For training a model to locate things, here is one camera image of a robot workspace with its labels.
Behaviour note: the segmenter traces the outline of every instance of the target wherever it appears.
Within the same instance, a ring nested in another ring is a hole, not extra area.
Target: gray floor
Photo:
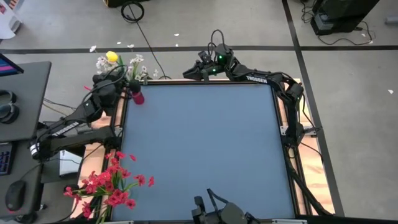
[[[288,2],[300,45],[324,46],[310,24],[300,20],[299,1]],[[280,0],[151,0],[143,5],[146,14],[141,25],[153,47],[204,46],[214,29],[223,30],[229,45],[293,46]],[[87,49],[88,52],[92,45],[147,47],[136,25],[124,22],[117,9],[107,9],[99,0],[30,0],[24,3],[20,14],[24,26],[15,38],[2,41],[0,49]],[[371,45],[398,44],[398,26],[384,24],[384,18],[393,14],[398,14],[398,2],[382,0],[365,18],[376,33]],[[324,39],[349,37],[356,42],[367,41],[362,33],[333,34]],[[77,105],[86,93],[83,85],[91,85],[99,55],[7,56],[17,63],[50,60],[53,68],[46,97]],[[124,58],[133,55],[122,54]],[[159,70],[150,53],[142,55],[150,71]],[[157,52],[156,56],[172,78],[182,78],[181,73],[198,58],[197,52]],[[237,51],[236,56],[248,67],[284,71],[301,78],[294,51]],[[303,52],[303,57],[346,216],[398,220],[395,212],[398,177],[394,172],[398,169],[395,153],[398,51]],[[59,114],[44,108],[40,119],[58,117]],[[55,194],[60,187],[61,184],[49,185],[46,189]],[[57,201],[46,203],[54,207],[53,212],[47,212],[51,215],[41,217],[39,223],[62,218],[70,211],[70,204],[65,203],[61,209]]]

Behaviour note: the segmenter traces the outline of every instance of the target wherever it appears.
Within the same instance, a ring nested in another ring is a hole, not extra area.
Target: table frame
[[[192,80],[148,80],[145,83],[145,85],[245,85],[245,84],[253,85],[253,82],[231,82],[229,80],[210,80],[209,83],[204,83],[204,82],[197,82],[197,81],[192,81]],[[274,90],[272,90],[272,96],[274,99],[275,113],[277,115],[278,126],[282,126],[283,125],[282,112],[281,112],[281,109],[279,106],[279,101],[278,101],[277,95]],[[124,126],[124,123],[126,120],[125,118],[126,118],[126,111],[127,111],[128,103],[129,103],[129,100],[124,100],[124,102],[123,102],[121,121],[120,121],[121,128]],[[115,119],[116,118],[112,117],[111,125],[114,124]],[[287,159],[289,159],[289,157],[290,157],[289,152],[284,150],[286,169],[289,168],[288,161],[287,161]],[[304,171],[303,171],[303,167],[302,167],[302,161],[300,158],[300,153],[296,153],[296,156],[293,158],[293,163],[295,165],[298,175],[305,183],[305,177],[304,177]],[[104,160],[102,171],[104,171],[107,166],[108,166],[108,162],[107,162],[107,160]],[[294,209],[295,216],[298,217],[303,214],[312,215],[311,205],[309,204],[308,200],[305,197],[303,197],[305,211],[303,211],[303,212],[300,211],[298,194],[301,194],[301,192],[298,192],[300,190],[296,188],[295,182],[294,182],[293,178],[291,178],[291,176],[289,175],[288,172],[287,172],[287,176],[289,179],[290,194],[292,197],[292,203],[293,203],[293,209]],[[168,221],[168,222],[173,222],[173,223],[184,222],[185,223],[186,220],[174,220],[174,221]]]

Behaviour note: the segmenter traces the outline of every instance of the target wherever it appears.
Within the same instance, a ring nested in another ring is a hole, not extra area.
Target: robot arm
[[[114,128],[110,126],[75,136],[64,136],[65,133],[83,123],[92,123],[100,119],[103,112],[109,116],[112,115],[116,109],[121,92],[126,86],[124,74],[116,72],[94,75],[93,81],[91,96],[84,100],[72,114],[37,131],[37,137],[30,146],[30,153],[34,159],[44,161],[61,150],[82,156],[84,145],[94,142],[104,144],[105,148],[119,146],[119,138],[116,137]]]
[[[184,78],[208,82],[209,75],[225,72],[233,82],[252,81],[270,85],[287,108],[288,128],[284,144],[289,147],[297,147],[305,134],[303,125],[299,123],[299,106],[304,92],[301,84],[282,72],[271,73],[248,69],[234,57],[233,50],[225,44],[218,45],[215,53],[215,59],[212,60],[211,55],[200,52],[199,57],[202,62],[197,60],[193,68],[183,73]]]

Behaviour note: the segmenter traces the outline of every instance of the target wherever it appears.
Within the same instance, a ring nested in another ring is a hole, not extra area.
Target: table
[[[19,180],[28,170],[39,164],[33,160],[28,148],[39,120],[51,63],[25,63],[19,66],[25,71],[23,74],[0,78],[0,89],[13,91],[17,95],[16,105],[20,109],[19,117],[14,123],[0,124],[0,142],[14,141],[16,146],[11,173],[0,176],[0,182],[4,183],[0,190],[0,198],[5,198],[10,184]],[[0,218],[28,215],[40,207],[43,187],[40,183],[41,170],[42,167],[38,166],[23,178],[27,184],[24,204],[21,209],[10,213],[3,201],[0,203]]]

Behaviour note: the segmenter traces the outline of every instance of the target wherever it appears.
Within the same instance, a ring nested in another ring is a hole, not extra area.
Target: computer monitor
[[[14,62],[6,58],[3,54],[0,54],[0,77],[6,75],[16,75],[24,73],[24,70],[21,69]]]

